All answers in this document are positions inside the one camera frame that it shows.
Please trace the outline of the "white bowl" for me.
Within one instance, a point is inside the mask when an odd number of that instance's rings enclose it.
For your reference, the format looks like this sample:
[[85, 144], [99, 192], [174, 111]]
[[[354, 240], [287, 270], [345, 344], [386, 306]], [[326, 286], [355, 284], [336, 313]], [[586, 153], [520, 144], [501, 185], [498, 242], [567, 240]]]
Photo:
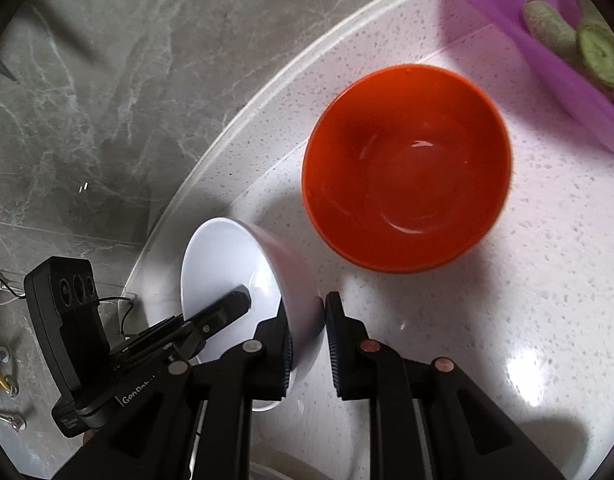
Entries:
[[295, 389], [322, 344], [324, 308], [315, 277], [297, 252], [260, 226], [228, 218], [205, 221], [182, 261], [183, 317], [204, 312], [239, 286], [249, 292], [249, 311], [209, 336], [196, 361], [216, 361], [235, 344], [252, 339], [258, 323], [274, 318], [283, 307], [293, 344], [289, 388]]

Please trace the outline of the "green vegetable piece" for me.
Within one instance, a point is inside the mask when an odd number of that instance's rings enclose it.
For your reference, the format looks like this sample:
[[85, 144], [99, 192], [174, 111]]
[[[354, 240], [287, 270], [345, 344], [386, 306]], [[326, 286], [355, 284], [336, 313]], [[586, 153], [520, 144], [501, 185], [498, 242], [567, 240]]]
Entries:
[[553, 6], [543, 0], [528, 0], [523, 4], [522, 14], [531, 36], [543, 47], [568, 64], [577, 61], [576, 30]]

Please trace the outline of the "orange plastic bowl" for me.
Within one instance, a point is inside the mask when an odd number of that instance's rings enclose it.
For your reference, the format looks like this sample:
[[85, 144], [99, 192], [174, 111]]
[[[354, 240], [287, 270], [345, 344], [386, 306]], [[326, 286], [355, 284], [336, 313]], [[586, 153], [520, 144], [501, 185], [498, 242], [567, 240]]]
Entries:
[[498, 107], [470, 79], [424, 65], [364, 76], [306, 144], [301, 197], [333, 252], [362, 268], [432, 270], [496, 224], [512, 177]]

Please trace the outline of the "green vegetable stalk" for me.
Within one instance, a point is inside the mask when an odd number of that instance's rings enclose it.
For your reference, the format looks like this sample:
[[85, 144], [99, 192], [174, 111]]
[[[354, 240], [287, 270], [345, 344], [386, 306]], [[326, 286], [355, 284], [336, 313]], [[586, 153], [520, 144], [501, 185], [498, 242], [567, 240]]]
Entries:
[[593, 79], [614, 90], [614, 33], [607, 25], [585, 22], [577, 29], [582, 64]]

